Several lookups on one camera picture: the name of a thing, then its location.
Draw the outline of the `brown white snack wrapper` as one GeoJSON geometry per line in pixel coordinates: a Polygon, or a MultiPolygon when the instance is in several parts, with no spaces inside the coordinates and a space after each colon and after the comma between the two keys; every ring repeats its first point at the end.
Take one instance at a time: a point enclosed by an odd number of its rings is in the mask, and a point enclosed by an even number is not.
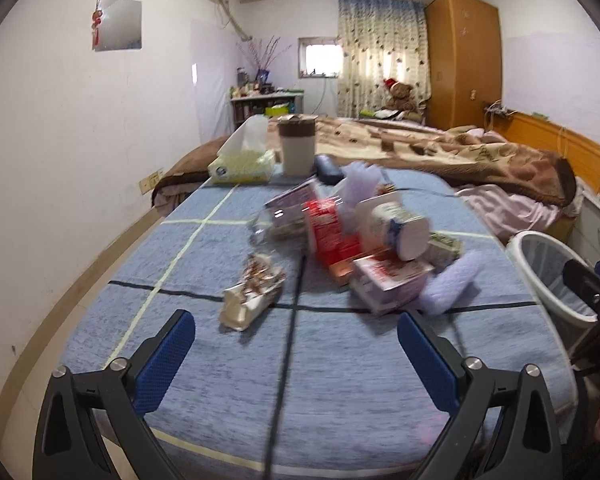
{"type": "Polygon", "coordinates": [[[276,303],[285,281],[284,269],[270,255],[262,252],[251,254],[239,282],[223,292],[220,323],[230,330],[243,332],[276,303]]]}

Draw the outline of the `red cilostazol tablet box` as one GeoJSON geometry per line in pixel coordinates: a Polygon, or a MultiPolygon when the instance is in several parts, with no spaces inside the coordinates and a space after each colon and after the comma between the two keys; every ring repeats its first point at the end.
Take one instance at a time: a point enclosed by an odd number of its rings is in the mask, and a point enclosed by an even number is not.
{"type": "Polygon", "coordinates": [[[309,248],[314,259],[340,285],[347,285],[353,261],[365,255],[357,232],[344,232],[334,198],[308,200],[302,209],[309,248]]]}

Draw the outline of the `purple drink carton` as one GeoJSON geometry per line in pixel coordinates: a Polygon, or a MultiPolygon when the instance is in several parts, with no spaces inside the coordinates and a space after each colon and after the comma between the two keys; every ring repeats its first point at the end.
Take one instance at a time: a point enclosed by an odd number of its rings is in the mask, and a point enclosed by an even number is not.
{"type": "Polygon", "coordinates": [[[294,234],[304,229],[306,203],[321,197],[321,185],[315,178],[278,194],[264,204],[275,234],[294,234]]]}

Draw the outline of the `purple foam net sleeve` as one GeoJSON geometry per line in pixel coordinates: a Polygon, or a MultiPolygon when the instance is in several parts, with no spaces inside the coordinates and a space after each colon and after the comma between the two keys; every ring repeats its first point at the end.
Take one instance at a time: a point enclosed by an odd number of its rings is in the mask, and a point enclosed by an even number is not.
{"type": "Polygon", "coordinates": [[[338,214],[346,234],[358,229],[355,208],[358,203],[378,195],[381,185],[388,182],[384,170],[366,162],[351,162],[342,170],[344,179],[338,184],[338,214]]]}

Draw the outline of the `silver wall poster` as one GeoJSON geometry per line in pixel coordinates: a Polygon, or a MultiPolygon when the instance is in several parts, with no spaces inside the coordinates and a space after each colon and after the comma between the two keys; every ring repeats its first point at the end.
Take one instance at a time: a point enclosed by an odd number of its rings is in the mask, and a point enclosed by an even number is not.
{"type": "Polygon", "coordinates": [[[92,49],[96,52],[140,50],[142,10],[138,0],[96,0],[92,14],[92,49]]]}

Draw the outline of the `yellow tissue box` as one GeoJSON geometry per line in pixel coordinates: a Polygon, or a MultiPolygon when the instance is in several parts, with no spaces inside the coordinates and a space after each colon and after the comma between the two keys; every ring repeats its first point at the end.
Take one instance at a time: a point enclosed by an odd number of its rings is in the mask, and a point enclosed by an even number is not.
{"type": "Polygon", "coordinates": [[[208,173],[214,184],[266,183],[275,164],[275,152],[268,148],[268,118],[254,115],[218,149],[208,173]]]}

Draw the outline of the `patterned window curtain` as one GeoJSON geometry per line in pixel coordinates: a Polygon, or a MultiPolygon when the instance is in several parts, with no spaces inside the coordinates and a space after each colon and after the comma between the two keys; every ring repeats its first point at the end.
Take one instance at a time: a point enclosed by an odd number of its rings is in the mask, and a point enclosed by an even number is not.
{"type": "Polygon", "coordinates": [[[425,5],[416,0],[338,0],[338,115],[379,110],[389,99],[387,79],[412,88],[421,112],[431,96],[425,5]]]}

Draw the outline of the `white yogurt cup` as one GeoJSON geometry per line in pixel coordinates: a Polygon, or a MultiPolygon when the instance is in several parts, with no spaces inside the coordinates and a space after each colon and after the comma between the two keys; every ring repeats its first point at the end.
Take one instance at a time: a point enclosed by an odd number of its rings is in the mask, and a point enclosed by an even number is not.
{"type": "Polygon", "coordinates": [[[400,192],[362,200],[354,212],[364,252],[390,249],[403,261],[415,260],[426,252],[429,220],[407,210],[400,192]]]}

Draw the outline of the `brown teddy bear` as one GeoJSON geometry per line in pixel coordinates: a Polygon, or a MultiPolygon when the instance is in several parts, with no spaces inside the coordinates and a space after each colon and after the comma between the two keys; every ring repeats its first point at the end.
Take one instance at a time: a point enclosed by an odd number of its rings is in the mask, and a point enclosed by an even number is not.
{"type": "Polygon", "coordinates": [[[398,112],[416,112],[417,102],[413,96],[414,87],[411,84],[387,78],[384,81],[388,91],[386,110],[397,110],[398,112]]]}

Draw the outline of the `grey drawer nightstand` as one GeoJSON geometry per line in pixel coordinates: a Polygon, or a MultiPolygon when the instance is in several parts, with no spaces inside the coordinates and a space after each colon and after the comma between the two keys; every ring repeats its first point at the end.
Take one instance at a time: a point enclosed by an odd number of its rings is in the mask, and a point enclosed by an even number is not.
{"type": "Polygon", "coordinates": [[[600,199],[591,192],[583,192],[582,208],[568,246],[591,266],[600,261],[600,199]]]}

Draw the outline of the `green herbal box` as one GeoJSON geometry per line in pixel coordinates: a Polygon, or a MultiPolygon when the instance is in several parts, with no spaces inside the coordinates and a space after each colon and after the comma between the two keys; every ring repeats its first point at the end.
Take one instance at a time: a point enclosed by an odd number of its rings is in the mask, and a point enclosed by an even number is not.
{"type": "Polygon", "coordinates": [[[441,272],[450,266],[463,250],[463,242],[458,238],[440,232],[431,232],[422,258],[431,264],[434,270],[441,272]]]}

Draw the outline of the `cluttered desk shelf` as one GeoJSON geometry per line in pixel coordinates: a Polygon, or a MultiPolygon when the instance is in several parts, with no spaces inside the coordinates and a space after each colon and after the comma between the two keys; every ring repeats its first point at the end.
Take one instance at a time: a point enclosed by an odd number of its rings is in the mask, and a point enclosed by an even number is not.
{"type": "Polygon", "coordinates": [[[238,67],[236,79],[236,86],[230,88],[235,129],[254,115],[275,117],[303,112],[304,91],[276,86],[268,70],[257,70],[251,77],[243,67],[238,67]]]}

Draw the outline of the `apple juice carton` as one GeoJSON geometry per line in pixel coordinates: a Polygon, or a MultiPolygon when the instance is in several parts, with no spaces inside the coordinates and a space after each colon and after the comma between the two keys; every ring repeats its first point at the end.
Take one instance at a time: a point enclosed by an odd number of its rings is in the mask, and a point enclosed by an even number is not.
{"type": "Polygon", "coordinates": [[[352,262],[350,287],[370,312],[384,315],[416,299],[434,267],[422,260],[402,261],[381,255],[352,262]]]}

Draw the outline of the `white trash bin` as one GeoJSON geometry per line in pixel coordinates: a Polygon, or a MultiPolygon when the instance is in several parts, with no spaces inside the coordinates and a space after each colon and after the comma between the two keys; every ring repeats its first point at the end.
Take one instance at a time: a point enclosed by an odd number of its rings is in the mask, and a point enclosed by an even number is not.
{"type": "Polygon", "coordinates": [[[586,262],[555,237],[536,231],[522,231],[506,246],[526,283],[541,300],[567,351],[597,322],[589,308],[562,279],[562,269],[570,260],[586,262]]]}

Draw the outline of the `white foam roll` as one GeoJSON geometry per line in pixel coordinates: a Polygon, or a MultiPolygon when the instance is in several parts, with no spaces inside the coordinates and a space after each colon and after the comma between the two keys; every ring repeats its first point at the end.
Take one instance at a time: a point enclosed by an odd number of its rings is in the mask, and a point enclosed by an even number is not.
{"type": "Polygon", "coordinates": [[[466,252],[442,272],[430,278],[418,297],[420,310],[428,316],[449,311],[482,271],[482,252],[466,252]]]}

